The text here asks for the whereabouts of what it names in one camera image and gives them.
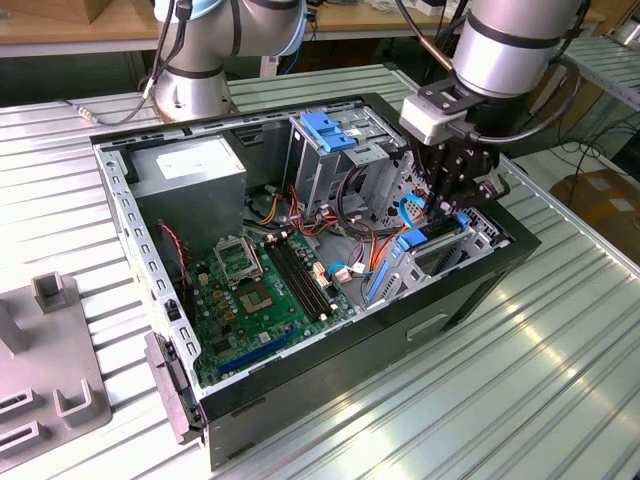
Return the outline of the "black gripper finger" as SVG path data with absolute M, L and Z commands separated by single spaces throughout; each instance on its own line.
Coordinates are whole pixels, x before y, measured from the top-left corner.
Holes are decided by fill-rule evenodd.
M 510 186 L 500 174 L 489 174 L 480 182 L 468 179 L 456 181 L 439 200 L 439 209 L 446 215 L 482 207 L 510 192 Z
M 428 220 L 437 216 L 441 202 L 440 195 L 445 178 L 445 160 L 447 148 L 444 144 L 426 146 L 413 144 L 414 167 L 418 176 L 427 187 L 425 212 Z

